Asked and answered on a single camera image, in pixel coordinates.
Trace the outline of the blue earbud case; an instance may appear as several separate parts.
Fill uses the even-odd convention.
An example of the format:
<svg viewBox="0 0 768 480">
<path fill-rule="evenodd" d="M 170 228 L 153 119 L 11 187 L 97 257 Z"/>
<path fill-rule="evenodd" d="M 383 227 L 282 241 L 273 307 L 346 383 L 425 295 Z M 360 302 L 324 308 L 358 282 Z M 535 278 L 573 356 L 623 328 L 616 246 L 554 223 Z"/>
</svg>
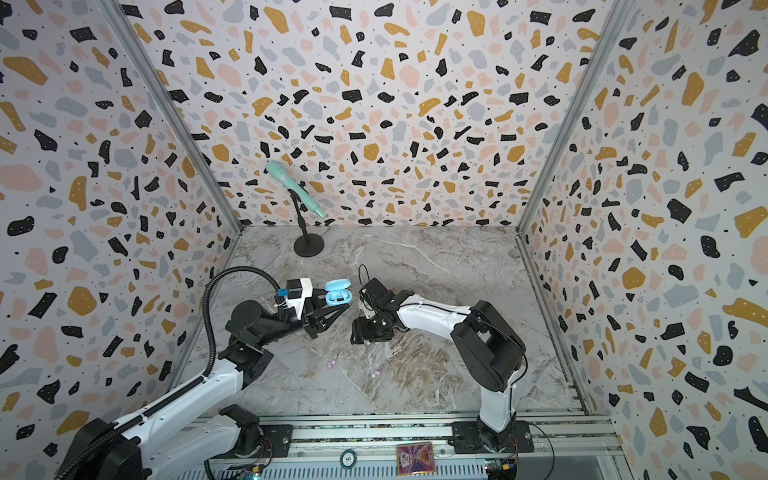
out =
<svg viewBox="0 0 768 480">
<path fill-rule="evenodd" d="M 329 306 L 338 306 L 349 304 L 353 295 L 349 290 L 351 281 L 349 279 L 336 279 L 327 282 L 324 286 L 325 302 Z"/>
</svg>

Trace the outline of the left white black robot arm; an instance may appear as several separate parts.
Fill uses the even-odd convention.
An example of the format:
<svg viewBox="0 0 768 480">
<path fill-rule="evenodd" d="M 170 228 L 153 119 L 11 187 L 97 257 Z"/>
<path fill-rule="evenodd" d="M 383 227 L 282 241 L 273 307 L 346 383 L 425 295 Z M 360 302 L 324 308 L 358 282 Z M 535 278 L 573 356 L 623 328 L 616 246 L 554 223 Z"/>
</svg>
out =
<svg viewBox="0 0 768 480">
<path fill-rule="evenodd" d="M 238 304 L 230 339 L 212 366 L 151 404 L 117 420 L 96 419 L 76 434 L 59 479 L 173 479 L 222 454 L 250 462 L 286 456 L 291 426 L 263 426 L 231 398 L 255 382 L 273 355 L 266 345 L 304 330 L 312 337 L 348 309 L 322 296 L 283 299 L 271 312 L 255 300 Z"/>
</svg>

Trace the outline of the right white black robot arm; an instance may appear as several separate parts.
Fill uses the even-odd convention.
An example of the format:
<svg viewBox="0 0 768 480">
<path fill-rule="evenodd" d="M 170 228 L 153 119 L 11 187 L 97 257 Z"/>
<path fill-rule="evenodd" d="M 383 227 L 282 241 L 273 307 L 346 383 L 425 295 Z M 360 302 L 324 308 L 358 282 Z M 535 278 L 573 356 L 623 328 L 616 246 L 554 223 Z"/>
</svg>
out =
<svg viewBox="0 0 768 480">
<path fill-rule="evenodd" d="M 473 306 L 433 302 L 409 290 L 395 293 L 372 279 L 361 291 L 363 315 L 353 322 L 353 344 L 388 342 L 396 331 L 420 330 L 453 342 L 480 385 L 481 408 L 475 422 L 458 422 L 450 440 L 458 453 L 508 452 L 525 433 L 515 426 L 517 383 L 526 375 L 526 346 L 487 301 Z"/>
</svg>

